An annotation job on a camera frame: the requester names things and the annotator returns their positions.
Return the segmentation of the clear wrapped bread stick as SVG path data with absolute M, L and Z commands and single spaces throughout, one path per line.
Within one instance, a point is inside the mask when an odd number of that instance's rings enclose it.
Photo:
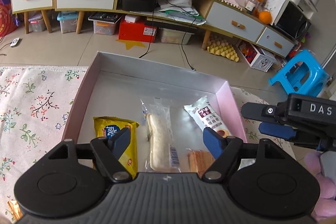
M 143 117 L 147 128 L 149 156 L 145 170 L 157 173 L 178 173 L 181 165 L 171 127 L 170 106 L 159 98 L 141 98 Z

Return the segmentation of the floral tablecloth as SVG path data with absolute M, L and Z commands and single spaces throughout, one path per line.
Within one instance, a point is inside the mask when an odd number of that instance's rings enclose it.
M 14 184 L 61 141 L 87 67 L 1 67 L 1 223 L 15 223 Z

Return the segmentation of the pink cardboard box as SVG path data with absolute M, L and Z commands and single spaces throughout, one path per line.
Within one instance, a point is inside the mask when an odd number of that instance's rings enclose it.
M 202 130 L 184 107 L 201 97 L 207 97 L 232 135 L 246 138 L 240 110 L 227 80 L 154 61 L 98 52 L 76 94 L 63 136 L 76 143 L 90 142 L 96 136 L 94 117 L 136 121 L 138 170 L 143 172 L 150 144 L 142 108 L 160 103 L 170 108 L 180 170 L 187 172 L 188 152 L 205 150 L 206 146 Z

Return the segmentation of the blue plastic stool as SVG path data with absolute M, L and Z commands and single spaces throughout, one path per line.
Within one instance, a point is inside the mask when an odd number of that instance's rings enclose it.
M 316 97 L 329 79 L 330 76 L 317 59 L 304 49 L 290 59 L 268 82 L 270 85 L 280 83 L 287 94 Z

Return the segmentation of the clear bin blue lid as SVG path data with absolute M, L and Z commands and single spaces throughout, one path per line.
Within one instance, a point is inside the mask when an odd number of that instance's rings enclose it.
M 76 32 L 79 13 L 75 11 L 59 11 L 57 21 L 60 23 L 61 33 Z

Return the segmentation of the red shoe box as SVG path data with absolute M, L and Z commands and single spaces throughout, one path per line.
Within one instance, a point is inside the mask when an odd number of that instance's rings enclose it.
M 122 19 L 119 25 L 118 38 L 135 42 L 152 43 L 155 40 L 157 28 L 147 24 L 146 20 L 140 18 L 135 23 Z

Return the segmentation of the white chocolate roll packet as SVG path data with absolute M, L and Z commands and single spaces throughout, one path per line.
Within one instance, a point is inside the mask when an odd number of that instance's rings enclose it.
M 183 107 L 201 130 L 209 127 L 224 138 L 231 136 L 228 127 L 224 124 L 221 116 L 210 105 L 207 96 L 201 97 L 193 104 Z

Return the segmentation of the yellow egg tray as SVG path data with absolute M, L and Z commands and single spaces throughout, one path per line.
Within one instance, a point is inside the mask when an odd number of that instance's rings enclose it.
M 238 53 L 234 46 L 221 36 L 210 35 L 206 41 L 206 50 L 212 55 L 225 57 L 236 63 L 239 61 Z

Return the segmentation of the white patterned box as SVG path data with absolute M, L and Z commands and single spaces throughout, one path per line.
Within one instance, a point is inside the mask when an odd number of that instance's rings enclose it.
M 273 53 L 245 40 L 240 40 L 237 48 L 252 69 L 267 73 L 272 65 L 277 63 Z

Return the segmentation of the clear bin with keyboard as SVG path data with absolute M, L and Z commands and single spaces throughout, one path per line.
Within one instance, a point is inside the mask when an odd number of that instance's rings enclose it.
M 93 33 L 99 35 L 114 35 L 122 15 L 112 12 L 94 12 L 88 17 L 93 22 Z

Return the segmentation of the lower orange fruit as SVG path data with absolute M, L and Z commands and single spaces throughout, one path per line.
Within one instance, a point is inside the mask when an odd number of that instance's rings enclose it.
M 263 24 L 271 24 L 272 23 L 272 15 L 269 11 L 264 10 L 259 12 L 258 14 L 258 19 L 263 23 Z

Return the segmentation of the clear wrapped toast biscuit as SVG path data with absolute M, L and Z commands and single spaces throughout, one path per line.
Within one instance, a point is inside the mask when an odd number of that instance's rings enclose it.
M 187 157 L 190 172 L 197 173 L 199 178 L 202 178 L 206 170 L 208 170 L 215 161 L 210 152 L 202 150 L 188 149 Z

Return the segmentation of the black microwave oven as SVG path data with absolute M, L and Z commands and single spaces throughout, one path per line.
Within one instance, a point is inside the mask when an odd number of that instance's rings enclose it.
M 298 42 L 305 37 L 311 26 L 303 10 L 291 0 L 266 0 L 265 9 L 272 15 L 270 25 Z

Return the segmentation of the yellow cracker packet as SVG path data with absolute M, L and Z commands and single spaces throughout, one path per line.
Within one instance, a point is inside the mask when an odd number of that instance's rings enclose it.
M 138 172 L 136 121 L 117 117 L 94 117 L 96 137 L 107 138 L 113 156 L 134 178 Z

